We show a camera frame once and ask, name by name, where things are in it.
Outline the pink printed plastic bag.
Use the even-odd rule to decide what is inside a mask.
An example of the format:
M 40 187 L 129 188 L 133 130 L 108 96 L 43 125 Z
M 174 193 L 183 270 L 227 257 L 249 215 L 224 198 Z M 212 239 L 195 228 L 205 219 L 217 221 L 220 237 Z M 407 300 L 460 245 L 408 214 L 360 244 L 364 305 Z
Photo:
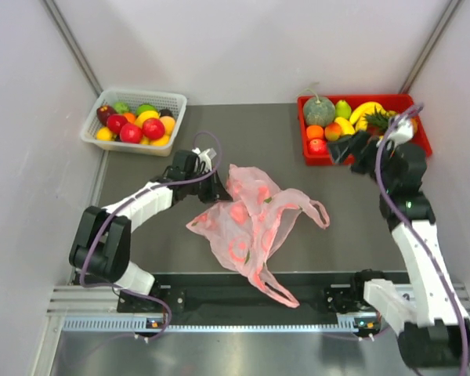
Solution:
M 219 264 L 247 277 L 251 285 L 292 309 L 299 301 L 269 271 L 269 258 L 286 241 L 297 218 L 307 215 L 325 230 L 326 208 L 301 190 L 282 190 L 263 170 L 230 165 L 231 202 L 219 202 L 192 219 L 186 228 L 205 237 Z

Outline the green yellow fruit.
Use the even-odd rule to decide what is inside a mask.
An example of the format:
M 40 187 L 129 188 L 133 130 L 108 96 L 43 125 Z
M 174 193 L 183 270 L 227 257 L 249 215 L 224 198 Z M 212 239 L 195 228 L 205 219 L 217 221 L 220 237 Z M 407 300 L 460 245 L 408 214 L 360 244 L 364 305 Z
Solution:
M 352 108 L 346 100 L 340 99 L 335 104 L 335 116 L 337 118 L 344 118 L 346 120 L 349 120 L 351 114 L 352 114 Z

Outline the orange fruit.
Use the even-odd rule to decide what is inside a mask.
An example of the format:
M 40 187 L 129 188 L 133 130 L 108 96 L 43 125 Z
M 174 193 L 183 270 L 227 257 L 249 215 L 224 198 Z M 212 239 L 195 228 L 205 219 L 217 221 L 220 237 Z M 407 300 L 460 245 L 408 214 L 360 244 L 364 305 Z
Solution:
M 320 125 L 308 126 L 305 133 L 308 140 L 324 138 L 324 128 Z

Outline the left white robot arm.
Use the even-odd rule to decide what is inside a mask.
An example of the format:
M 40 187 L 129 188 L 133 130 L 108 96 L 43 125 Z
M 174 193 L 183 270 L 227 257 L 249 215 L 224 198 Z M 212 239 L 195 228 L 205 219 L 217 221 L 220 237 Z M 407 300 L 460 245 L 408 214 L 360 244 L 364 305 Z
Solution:
M 180 150 L 161 175 L 135 193 L 102 208 L 86 208 L 69 263 L 104 283 L 135 293 L 134 299 L 143 309 L 156 309 L 162 293 L 155 277 L 130 261 L 132 232 L 188 196 L 205 204 L 230 202 L 232 197 L 213 165 L 216 155 L 212 148 Z

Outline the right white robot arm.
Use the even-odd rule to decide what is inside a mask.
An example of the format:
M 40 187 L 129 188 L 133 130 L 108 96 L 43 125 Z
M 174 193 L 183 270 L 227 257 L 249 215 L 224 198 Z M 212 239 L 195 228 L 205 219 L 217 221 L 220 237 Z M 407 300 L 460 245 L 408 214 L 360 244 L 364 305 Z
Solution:
M 382 143 L 367 132 L 327 144 L 331 160 L 352 156 L 352 172 L 369 175 L 380 189 L 379 208 L 399 248 L 414 301 L 378 271 L 355 273 L 350 301 L 375 308 L 397 336 L 403 362 L 412 369 L 452 368 L 470 363 L 470 318 L 457 297 L 440 251 L 436 217 L 421 190 L 426 154 L 417 144 Z

